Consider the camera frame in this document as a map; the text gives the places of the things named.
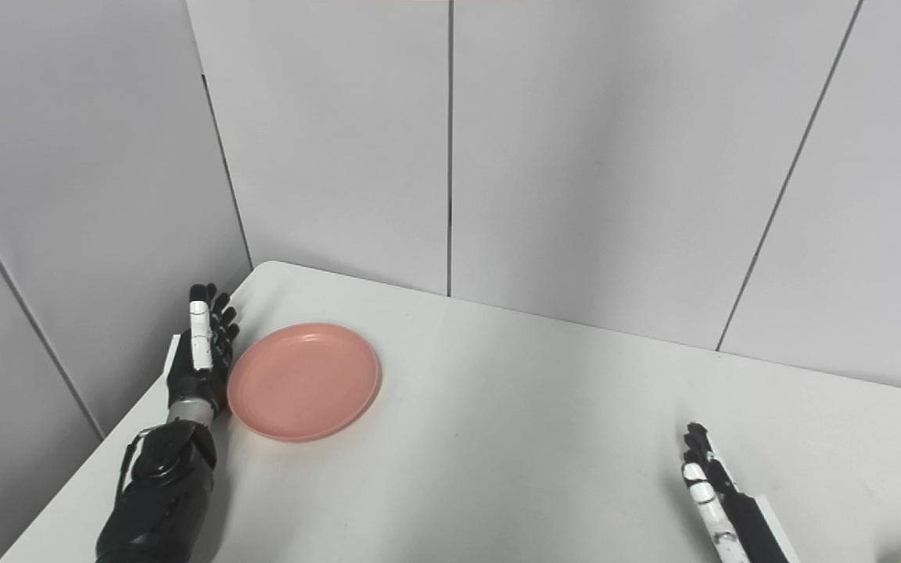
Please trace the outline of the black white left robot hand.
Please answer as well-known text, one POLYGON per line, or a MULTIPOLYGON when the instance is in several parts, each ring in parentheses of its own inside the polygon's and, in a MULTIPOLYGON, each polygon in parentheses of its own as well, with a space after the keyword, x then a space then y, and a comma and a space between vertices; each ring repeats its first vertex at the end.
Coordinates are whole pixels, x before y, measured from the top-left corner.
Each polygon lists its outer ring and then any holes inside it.
POLYGON ((209 425, 228 409, 228 381, 240 327, 230 295, 215 284, 191 286, 188 327, 175 336, 166 359, 169 420, 209 425))

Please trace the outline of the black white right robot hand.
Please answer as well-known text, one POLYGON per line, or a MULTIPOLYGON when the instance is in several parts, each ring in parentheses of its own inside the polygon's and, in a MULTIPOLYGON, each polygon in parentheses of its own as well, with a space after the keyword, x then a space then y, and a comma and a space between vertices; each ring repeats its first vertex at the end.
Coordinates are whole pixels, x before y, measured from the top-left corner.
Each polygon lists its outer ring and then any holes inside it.
POLYGON ((721 562, 799 562, 771 503, 741 491, 709 430, 686 425, 680 477, 721 562))

